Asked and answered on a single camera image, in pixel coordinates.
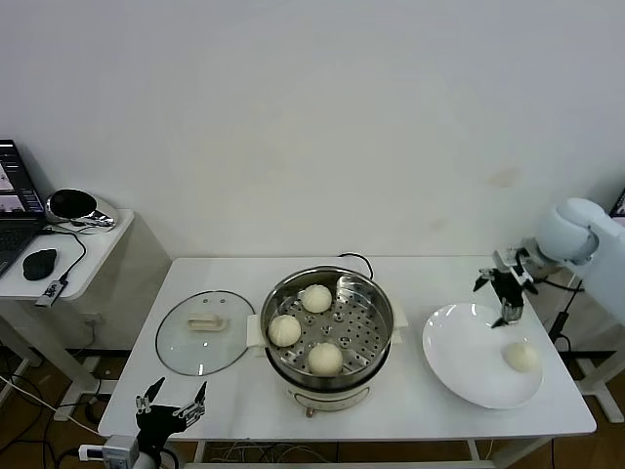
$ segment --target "speaker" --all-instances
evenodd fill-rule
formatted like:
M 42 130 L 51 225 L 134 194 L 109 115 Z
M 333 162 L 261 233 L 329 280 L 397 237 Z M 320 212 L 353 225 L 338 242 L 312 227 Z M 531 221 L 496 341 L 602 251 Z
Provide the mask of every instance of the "speaker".
M 117 224 L 119 214 L 95 195 L 77 189 L 61 189 L 46 200 L 46 218 L 51 223 L 70 222 L 75 227 L 107 232 Z

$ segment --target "robotic hand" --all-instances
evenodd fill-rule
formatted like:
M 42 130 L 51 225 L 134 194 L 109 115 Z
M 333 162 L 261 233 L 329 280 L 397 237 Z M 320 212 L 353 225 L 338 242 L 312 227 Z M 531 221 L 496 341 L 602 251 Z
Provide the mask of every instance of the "robotic hand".
M 474 291 L 492 282 L 502 300 L 497 325 L 518 320 L 522 292 L 536 292 L 533 278 L 559 267 L 582 278 L 586 292 L 625 324 L 625 227 L 590 200 L 570 198 L 553 207 L 536 237 L 523 239 L 521 247 L 495 251 L 493 259 L 497 269 L 482 269 Z
M 184 407 L 152 405 L 165 378 L 162 377 L 149 388 L 141 398 L 137 396 L 137 425 L 139 426 L 139 451 L 147 454 L 160 466 L 160 452 L 167 439 L 174 433 L 184 432 L 204 415 L 206 381 L 197 392 L 195 399 Z
M 82 445 L 78 451 L 81 461 L 98 460 L 106 469 L 155 469 L 160 467 L 160 453 L 167 439 L 184 432 L 204 415 L 206 381 L 192 402 L 183 407 L 153 405 L 165 378 L 160 378 L 143 397 L 137 396 L 137 425 L 139 435 L 110 437 L 103 446 Z

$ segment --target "computer mouse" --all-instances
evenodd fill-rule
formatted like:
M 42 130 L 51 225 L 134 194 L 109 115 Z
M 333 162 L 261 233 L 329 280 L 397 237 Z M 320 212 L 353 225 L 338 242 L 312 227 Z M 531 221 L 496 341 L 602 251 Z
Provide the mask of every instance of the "computer mouse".
M 23 276 L 27 280 L 40 280 L 55 269 L 56 249 L 43 249 L 33 252 L 23 260 Z

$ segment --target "laptop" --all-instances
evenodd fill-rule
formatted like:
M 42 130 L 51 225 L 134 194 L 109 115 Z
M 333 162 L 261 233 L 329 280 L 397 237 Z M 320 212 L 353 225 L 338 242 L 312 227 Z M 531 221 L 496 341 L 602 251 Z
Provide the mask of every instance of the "laptop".
M 46 225 L 41 199 L 12 140 L 0 140 L 0 276 Z

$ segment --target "pot handle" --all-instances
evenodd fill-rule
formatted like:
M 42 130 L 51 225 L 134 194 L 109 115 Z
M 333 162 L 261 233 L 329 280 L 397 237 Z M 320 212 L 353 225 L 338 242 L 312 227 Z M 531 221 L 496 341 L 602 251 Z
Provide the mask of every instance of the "pot handle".
M 399 304 L 399 302 L 392 296 L 389 296 L 387 293 L 387 298 L 389 298 L 389 302 L 391 303 L 391 311 L 393 312 L 393 334 L 391 335 L 391 343 L 392 344 L 400 344 L 403 342 L 401 340 L 400 329 L 404 329 L 408 327 L 408 319 L 406 318 L 406 314 L 403 311 L 403 308 Z
M 263 332 L 261 332 L 261 317 L 259 315 L 247 317 L 247 346 L 267 347 Z

